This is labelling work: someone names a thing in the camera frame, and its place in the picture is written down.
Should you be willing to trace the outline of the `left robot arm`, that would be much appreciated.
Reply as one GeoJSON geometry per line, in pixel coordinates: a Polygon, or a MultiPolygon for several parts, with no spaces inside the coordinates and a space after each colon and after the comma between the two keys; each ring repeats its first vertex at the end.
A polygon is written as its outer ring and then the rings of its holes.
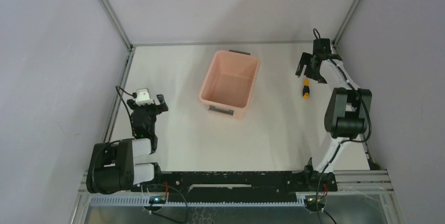
{"type": "Polygon", "coordinates": [[[107,143],[95,144],[88,168],[86,187],[92,194],[114,194],[130,190],[136,184],[134,158],[138,153],[150,155],[156,152],[158,137],[155,133],[157,116],[168,111],[162,94],[142,101],[134,94],[126,101],[132,137],[107,143]]]}

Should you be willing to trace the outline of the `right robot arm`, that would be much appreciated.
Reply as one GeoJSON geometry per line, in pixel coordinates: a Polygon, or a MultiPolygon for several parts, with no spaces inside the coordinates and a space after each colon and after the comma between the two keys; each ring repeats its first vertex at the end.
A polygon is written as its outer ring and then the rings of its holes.
{"type": "Polygon", "coordinates": [[[372,92],[360,88],[347,73],[340,55],[332,53],[328,38],[316,37],[312,53],[304,52],[296,76],[325,84],[331,91],[325,106],[325,137],[318,153],[311,157],[313,170],[303,176],[304,186],[318,190],[324,184],[321,173],[330,173],[347,145],[366,142],[372,131],[372,92]]]}

